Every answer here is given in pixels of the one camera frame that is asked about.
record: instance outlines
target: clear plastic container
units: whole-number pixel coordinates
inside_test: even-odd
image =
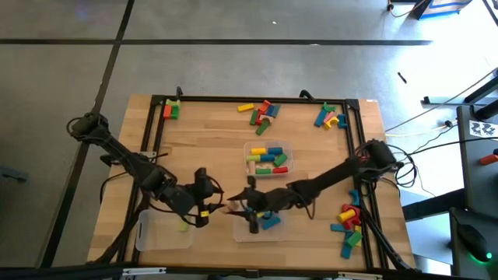
[[[249,166],[247,164],[246,156],[251,155],[251,149],[253,148],[274,148],[274,147],[282,147],[283,153],[286,154],[287,160],[279,167],[287,167],[289,171],[287,173],[270,173],[270,174],[251,174],[249,171]],[[255,141],[255,142],[246,142],[244,144],[244,165],[246,166],[247,175],[251,175],[254,177],[276,177],[276,176],[285,176],[293,171],[293,150],[289,142],[287,141]],[[273,163],[256,163],[256,168],[260,166],[261,168],[277,168],[273,165]]]
[[[249,232],[249,222],[239,216],[233,217],[233,238],[237,242],[267,242],[283,241],[286,238],[286,214],[285,211],[273,213],[280,218],[280,223],[264,230],[259,222],[259,233]]]
[[[135,246],[137,250],[187,249],[194,242],[194,226],[180,231],[183,221],[175,214],[144,210],[137,222]]]

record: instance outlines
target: computer mouse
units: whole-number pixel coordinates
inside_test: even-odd
[[[457,233],[467,250],[479,261],[488,262],[492,254],[488,242],[482,234],[471,225],[457,225]]]

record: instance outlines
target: wooden tabletop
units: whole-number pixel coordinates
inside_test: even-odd
[[[139,151],[151,96],[132,95],[124,116],[119,141],[132,151]],[[249,125],[251,112],[237,112],[237,103],[182,102],[180,118],[166,120],[158,164],[165,166],[178,177],[180,184],[194,180],[194,172],[201,166],[216,178],[229,198],[247,186],[243,147],[245,142],[285,140],[293,147],[294,171],[285,177],[258,180],[257,188],[268,191],[284,187],[286,183],[314,177],[342,163],[347,158],[347,141],[344,129],[329,131],[313,126],[320,105],[282,104],[274,124],[257,136]],[[366,139],[384,140],[384,126],[377,101],[361,100],[360,113]],[[354,124],[354,116],[349,114]],[[358,145],[356,133],[353,133]],[[151,136],[152,150],[154,135]],[[110,176],[122,172],[115,166]],[[274,268],[364,271],[362,248],[355,247],[352,256],[342,258],[344,233],[330,230],[344,203],[351,203],[348,190],[352,179],[346,179],[321,192],[317,199],[316,215],[309,220],[303,209],[286,212],[286,237],[281,242],[238,243],[232,236],[233,216],[215,212],[209,224],[195,229],[193,244],[183,250],[155,250],[141,253],[140,263],[162,266],[207,268]],[[96,223],[88,260],[99,257],[121,230],[125,220],[132,187],[130,176],[119,177],[107,184],[100,214]],[[385,236],[403,260],[415,265],[398,191],[391,185],[379,182],[377,203]],[[216,202],[218,197],[208,201]],[[165,205],[155,203],[158,207]],[[380,267],[377,246],[370,232],[373,263]],[[133,232],[128,242],[126,258],[129,260],[135,244]]]

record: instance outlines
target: concrete floor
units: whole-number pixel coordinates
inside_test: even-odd
[[[0,3],[2,38],[114,39],[127,1]],[[481,1],[460,15],[395,19],[386,3],[339,0],[145,0],[132,11],[127,39],[434,40],[429,46],[122,46],[102,113],[117,135],[132,93],[377,99],[389,128],[427,108],[422,96],[453,96],[498,66],[496,25]],[[396,13],[411,9],[397,5]],[[0,266],[34,266],[73,161],[77,143],[64,125],[90,110],[111,46],[0,45],[0,165],[27,171],[28,184],[0,182]],[[397,76],[403,74],[408,83]],[[441,108],[392,133],[423,131],[456,115]],[[456,140],[454,131],[439,143]],[[389,138],[412,151],[436,133]],[[65,227],[56,265],[82,264],[107,177],[91,148]],[[457,146],[416,156],[424,187],[463,187]],[[441,179],[441,174],[451,174]],[[408,190],[427,196],[418,183]]]

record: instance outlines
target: blue block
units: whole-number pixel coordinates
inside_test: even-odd
[[[275,155],[261,155],[261,161],[262,162],[274,162]]]
[[[282,147],[268,148],[267,153],[270,155],[282,155],[283,149]]]
[[[267,116],[272,116],[273,109],[275,109],[275,107],[273,105],[268,106],[268,109],[266,109],[266,112],[264,114]]]
[[[344,242],[344,245],[342,245],[342,252],[341,252],[341,257],[344,257],[345,259],[349,259],[351,257],[351,246]]]
[[[337,117],[339,119],[339,123],[338,123],[339,128],[347,128],[348,124],[345,122],[345,115],[339,114]]]
[[[345,229],[342,224],[330,224],[331,231],[339,231],[341,233],[347,233],[349,230]]]
[[[324,123],[325,117],[327,117],[327,111],[321,109],[320,113],[318,114],[317,120],[314,122],[314,126],[319,128]]]
[[[352,206],[359,206],[359,194],[357,190],[350,190],[349,195],[352,197]]]
[[[280,218],[275,213],[270,219],[259,219],[263,230],[271,229],[274,225],[278,225],[280,221]]]
[[[277,114],[279,113],[279,110],[280,110],[280,105],[272,105],[272,106],[273,106],[272,114],[266,114],[266,115],[272,116],[272,117],[277,117]]]

